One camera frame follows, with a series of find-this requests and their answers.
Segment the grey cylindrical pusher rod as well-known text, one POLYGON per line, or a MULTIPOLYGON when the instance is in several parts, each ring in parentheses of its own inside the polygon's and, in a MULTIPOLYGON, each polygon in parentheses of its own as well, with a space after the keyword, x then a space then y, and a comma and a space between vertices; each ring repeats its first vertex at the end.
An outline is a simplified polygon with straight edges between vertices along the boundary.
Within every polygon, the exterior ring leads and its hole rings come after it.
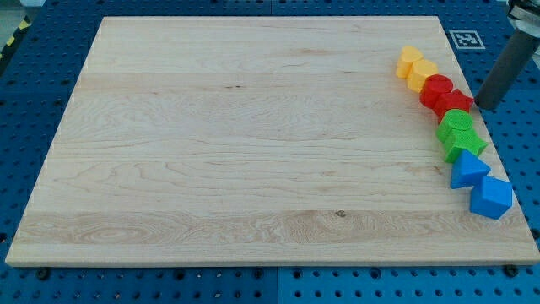
POLYGON ((495 109, 538 47, 538 37, 515 30, 476 94, 476 105, 484 110, 495 109))

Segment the silver robot tool mount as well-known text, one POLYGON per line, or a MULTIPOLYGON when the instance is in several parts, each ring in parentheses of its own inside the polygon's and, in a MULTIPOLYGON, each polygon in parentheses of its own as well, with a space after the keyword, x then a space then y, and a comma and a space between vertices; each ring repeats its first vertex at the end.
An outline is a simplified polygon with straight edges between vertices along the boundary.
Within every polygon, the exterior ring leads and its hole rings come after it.
POLYGON ((515 29, 539 37, 539 0, 508 0, 507 17, 515 29))

